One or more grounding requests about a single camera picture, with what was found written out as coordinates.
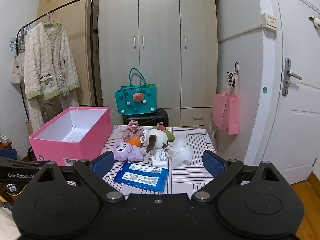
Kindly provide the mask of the black suitcase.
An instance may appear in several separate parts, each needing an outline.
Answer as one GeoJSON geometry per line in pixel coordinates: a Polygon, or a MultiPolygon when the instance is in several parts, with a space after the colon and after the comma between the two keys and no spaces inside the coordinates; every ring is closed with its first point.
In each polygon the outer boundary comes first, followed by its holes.
{"type": "Polygon", "coordinates": [[[123,124],[128,125],[131,120],[138,121],[140,126],[156,126],[158,123],[169,126],[169,116],[162,108],[158,108],[155,113],[126,115],[123,117],[123,124]]]}

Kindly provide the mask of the blue wet wipes pack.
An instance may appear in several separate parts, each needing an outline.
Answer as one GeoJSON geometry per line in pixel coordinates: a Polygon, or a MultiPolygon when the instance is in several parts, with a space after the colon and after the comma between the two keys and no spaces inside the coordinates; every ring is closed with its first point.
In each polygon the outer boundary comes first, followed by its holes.
{"type": "Polygon", "coordinates": [[[117,172],[113,181],[139,189],[162,192],[165,188],[168,174],[169,171],[166,168],[125,162],[117,172]]]}

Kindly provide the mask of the white knit cardigan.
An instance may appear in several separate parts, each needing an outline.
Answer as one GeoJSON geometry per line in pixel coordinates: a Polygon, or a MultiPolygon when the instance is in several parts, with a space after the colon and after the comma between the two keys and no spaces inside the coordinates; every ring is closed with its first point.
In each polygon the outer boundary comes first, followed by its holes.
{"type": "Polygon", "coordinates": [[[41,22],[27,33],[24,49],[24,87],[28,100],[68,96],[80,87],[65,28],[41,22]]]}

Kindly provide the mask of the orange plush ball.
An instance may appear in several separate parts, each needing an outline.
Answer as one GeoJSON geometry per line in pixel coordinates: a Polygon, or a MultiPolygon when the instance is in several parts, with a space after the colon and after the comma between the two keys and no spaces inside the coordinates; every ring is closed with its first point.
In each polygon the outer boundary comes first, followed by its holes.
{"type": "Polygon", "coordinates": [[[141,141],[140,141],[140,139],[138,137],[131,138],[130,140],[128,140],[128,143],[131,146],[137,146],[137,147],[141,147],[142,146],[142,143],[141,143],[141,141]]]}

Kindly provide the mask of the cream canvas tote bag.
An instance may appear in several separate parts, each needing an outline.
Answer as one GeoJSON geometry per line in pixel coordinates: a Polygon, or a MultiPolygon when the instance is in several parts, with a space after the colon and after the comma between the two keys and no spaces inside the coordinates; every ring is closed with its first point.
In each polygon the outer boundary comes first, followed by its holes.
{"type": "Polygon", "coordinates": [[[20,85],[24,83],[24,53],[14,57],[10,83],[12,85],[20,85]]]}

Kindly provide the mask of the white mesh bath pouf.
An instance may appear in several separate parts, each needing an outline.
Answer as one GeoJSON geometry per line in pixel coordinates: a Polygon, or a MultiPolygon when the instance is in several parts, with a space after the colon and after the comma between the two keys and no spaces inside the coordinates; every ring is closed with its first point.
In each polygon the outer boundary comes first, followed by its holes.
{"type": "Polygon", "coordinates": [[[193,150],[188,144],[186,137],[177,137],[173,145],[167,147],[167,155],[171,159],[172,167],[180,167],[181,165],[191,165],[193,150]]]}

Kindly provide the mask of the white tissue pack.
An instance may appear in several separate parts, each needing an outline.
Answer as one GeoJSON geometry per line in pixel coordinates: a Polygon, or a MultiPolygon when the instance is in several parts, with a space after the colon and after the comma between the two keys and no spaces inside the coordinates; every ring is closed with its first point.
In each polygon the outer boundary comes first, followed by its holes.
{"type": "Polygon", "coordinates": [[[161,149],[155,149],[150,153],[152,167],[156,168],[168,168],[168,162],[165,151],[161,149]]]}

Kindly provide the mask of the pink paper bag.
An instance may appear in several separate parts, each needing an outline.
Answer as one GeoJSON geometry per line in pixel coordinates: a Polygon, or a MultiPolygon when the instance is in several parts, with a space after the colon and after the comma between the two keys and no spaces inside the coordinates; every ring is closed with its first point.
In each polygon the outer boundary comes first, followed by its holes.
{"type": "Polygon", "coordinates": [[[238,87],[238,74],[232,72],[227,78],[223,92],[214,94],[213,97],[213,124],[227,135],[239,133],[238,87]]]}

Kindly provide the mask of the purple plush toy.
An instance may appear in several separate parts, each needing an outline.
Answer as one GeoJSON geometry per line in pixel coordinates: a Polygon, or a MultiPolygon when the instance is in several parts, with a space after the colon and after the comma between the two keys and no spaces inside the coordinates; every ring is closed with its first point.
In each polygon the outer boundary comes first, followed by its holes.
{"type": "Polygon", "coordinates": [[[128,161],[138,163],[144,160],[146,152],[135,145],[130,145],[127,142],[120,142],[112,149],[114,159],[116,161],[128,161]]]}

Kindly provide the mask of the paper sheet in box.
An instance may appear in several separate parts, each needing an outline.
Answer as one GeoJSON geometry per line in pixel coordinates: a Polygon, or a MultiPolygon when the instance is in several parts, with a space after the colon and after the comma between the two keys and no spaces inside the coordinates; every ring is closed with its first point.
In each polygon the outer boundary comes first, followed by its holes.
{"type": "Polygon", "coordinates": [[[62,139],[63,142],[74,142],[78,143],[86,135],[88,129],[79,128],[74,125],[71,131],[62,139]]]}

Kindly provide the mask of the pink fabric scrunchie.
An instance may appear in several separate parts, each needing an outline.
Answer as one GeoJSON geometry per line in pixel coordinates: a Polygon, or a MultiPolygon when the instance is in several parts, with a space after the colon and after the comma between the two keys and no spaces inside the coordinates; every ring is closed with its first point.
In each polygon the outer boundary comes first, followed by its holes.
{"type": "Polygon", "coordinates": [[[121,138],[123,141],[128,142],[132,138],[140,139],[143,135],[143,129],[139,126],[138,121],[130,120],[121,138]]]}

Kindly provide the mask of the green plush avocado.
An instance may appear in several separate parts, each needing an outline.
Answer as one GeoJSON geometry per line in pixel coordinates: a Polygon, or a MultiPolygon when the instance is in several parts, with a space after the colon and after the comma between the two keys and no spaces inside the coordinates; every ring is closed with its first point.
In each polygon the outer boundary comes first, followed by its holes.
{"type": "Polygon", "coordinates": [[[172,142],[175,140],[175,136],[167,129],[163,130],[163,132],[167,135],[168,137],[168,142],[172,142]]]}

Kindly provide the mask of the white brown plush dog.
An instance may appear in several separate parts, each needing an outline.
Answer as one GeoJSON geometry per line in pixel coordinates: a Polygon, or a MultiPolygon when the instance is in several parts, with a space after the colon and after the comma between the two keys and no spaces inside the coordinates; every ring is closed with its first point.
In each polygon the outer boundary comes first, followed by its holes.
{"type": "Polygon", "coordinates": [[[140,138],[141,144],[146,145],[146,151],[165,149],[168,146],[168,136],[159,129],[145,130],[144,135],[140,138]]]}

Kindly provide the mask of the white door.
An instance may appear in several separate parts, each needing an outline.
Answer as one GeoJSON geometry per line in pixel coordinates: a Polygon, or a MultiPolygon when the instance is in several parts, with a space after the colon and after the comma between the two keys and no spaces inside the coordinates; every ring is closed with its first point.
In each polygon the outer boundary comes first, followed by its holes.
{"type": "Polygon", "coordinates": [[[319,0],[276,0],[277,107],[262,160],[289,184],[307,180],[319,163],[319,0]],[[289,92],[282,96],[284,60],[291,60],[289,92]]]}

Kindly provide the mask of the red strawberry plush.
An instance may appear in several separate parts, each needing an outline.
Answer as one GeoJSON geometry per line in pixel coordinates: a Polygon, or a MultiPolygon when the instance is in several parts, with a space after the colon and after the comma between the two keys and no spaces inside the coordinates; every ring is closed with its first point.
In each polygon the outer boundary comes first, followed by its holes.
{"type": "Polygon", "coordinates": [[[164,127],[162,124],[157,124],[156,126],[153,127],[153,129],[157,129],[157,130],[160,130],[160,131],[164,131],[164,130],[165,130],[165,127],[164,127]]]}

